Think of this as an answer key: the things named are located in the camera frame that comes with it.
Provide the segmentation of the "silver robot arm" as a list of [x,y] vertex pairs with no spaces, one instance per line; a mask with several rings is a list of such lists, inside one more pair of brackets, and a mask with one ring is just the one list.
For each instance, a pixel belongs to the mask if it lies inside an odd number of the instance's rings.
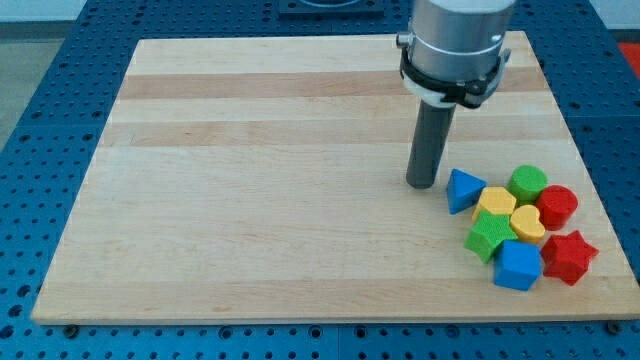
[[511,50],[503,47],[515,0],[417,0],[396,36],[404,86],[419,98],[406,182],[431,187],[455,109],[476,109],[497,90]]

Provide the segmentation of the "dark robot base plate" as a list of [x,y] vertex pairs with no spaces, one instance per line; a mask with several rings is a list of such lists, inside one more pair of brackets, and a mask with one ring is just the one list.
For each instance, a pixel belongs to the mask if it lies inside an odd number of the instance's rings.
[[384,14],[383,0],[277,0],[280,18]]

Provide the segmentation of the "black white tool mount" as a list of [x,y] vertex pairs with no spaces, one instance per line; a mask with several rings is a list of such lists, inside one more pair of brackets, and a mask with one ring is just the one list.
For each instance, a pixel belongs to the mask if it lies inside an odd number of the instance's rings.
[[399,72],[405,88],[423,102],[433,107],[445,108],[454,104],[468,109],[479,108],[497,90],[511,56],[511,50],[503,50],[493,68],[474,80],[444,81],[421,73],[409,60],[409,50],[403,47]]

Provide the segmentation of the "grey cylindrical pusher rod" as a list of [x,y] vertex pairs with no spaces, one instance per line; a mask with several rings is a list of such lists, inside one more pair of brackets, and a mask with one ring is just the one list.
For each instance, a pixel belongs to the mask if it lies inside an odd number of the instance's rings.
[[420,103],[406,182],[416,189],[433,186],[453,120],[455,107],[438,108]]

